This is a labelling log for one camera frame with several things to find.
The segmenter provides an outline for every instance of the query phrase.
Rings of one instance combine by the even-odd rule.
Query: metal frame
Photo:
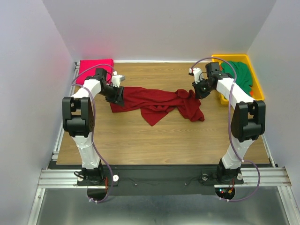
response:
[[[78,170],[42,170],[38,188],[87,188],[77,186],[77,177],[74,172]],[[241,168],[244,184],[236,184],[236,187],[255,187],[257,185],[257,171],[255,168]],[[260,168],[262,187],[289,187],[290,179],[285,168]],[[225,188],[228,185],[215,185],[215,188]],[[105,186],[89,186],[89,188],[105,188]]]
[[[79,62],[75,63],[74,77],[78,75]],[[72,86],[69,95],[74,93],[75,87]],[[57,136],[57,141],[53,149],[52,160],[56,161],[58,153],[60,151],[60,145],[63,137],[63,127],[60,126],[60,130]],[[291,189],[291,183],[288,178],[288,174],[283,167],[276,167],[276,163],[272,157],[269,146],[266,142],[265,136],[262,135],[262,140],[270,159],[273,168],[259,168],[261,173],[260,186],[270,187],[277,186],[279,194],[288,218],[290,225],[300,224],[300,212],[293,196]],[[77,186],[77,177],[74,175],[75,170],[42,170],[37,185],[37,192],[34,198],[28,225],[36,225],[38,222],[38,216],[42,207],[43,198],[46,188],[87,188],[87,186]],[[254,168],[242,168],[241,169],[244,179],[244,184],[236,185],[239,187],[253,187],[257,185],[257,171]],[[225,187],[223,185],[215,185],[216,188]],[[89,188],[105,188],[104,186],[94,186]]]

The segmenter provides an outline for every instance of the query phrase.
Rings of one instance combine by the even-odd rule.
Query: green cloth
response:
[[[236,71],[237,74],[237,78],[236,78],[236,83],[237,85],[239,85],[239,87],[246,92],[249,96],[251,89],[252,89],[252,85],[253,85],[253,79],[252,79],[252,75],[251,72],[248,68],[248,66],[243,63],[243,62],[233,62],[233,61],[229,61],[229,63],[232,65],[232,67],[234,68],[234,70]],[[230,68],[230,66],[227,63],[222,63],[222,72],[223,73],[230,73],[232,75],[232,77],[234,78],[234,73],[233,70]]]

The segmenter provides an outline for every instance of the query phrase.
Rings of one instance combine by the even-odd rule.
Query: metal floor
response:
[[[235,198],[253,187],[237,187]],[[208,195],[112,196],[106,203],[88,201],[86,189],[47,189],[39,225],[287,225],[278,188],[260,187],[242,202]]]

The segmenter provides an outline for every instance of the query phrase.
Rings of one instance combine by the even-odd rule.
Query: white enclosure wall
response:
[[[248,54],[263,88],[266,139],[300,204],[300,1],[277,0]]]
[[[246,53],[276,0],[43,0],[74,60]]]
[[[0,23],[0,224],[24,225],[73,63],[41,0],[2,2]]]

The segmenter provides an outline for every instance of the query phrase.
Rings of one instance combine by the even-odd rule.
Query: pink cloth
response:
[[[111,65],[113,67],[113,60],[112,59],[106,59],[106,60],[80,60],[79,74],[81,72],[83,72],[84,70],[86,70],[86,69],[88,69],[88,68],[90,68],[92,66],[95,66],[97,64],[100,64],[100,63],[105,63],[105,64]],[[96,67],[96,68],[103,68],[107,72],[109,72],[110,74],[113,74],[113,69],[110,68],[109,66],[99,66],[99,67]],[[80,77],[77,78],[76,83],[83,85],[84,80],[88,76],[95,75],[96,68],[93,68],[93,69],[89,70],[88,72],[82,74]],[[110,80],[111,76],[108,75],[106,77],[106,79],[107,79],[107,81]]]

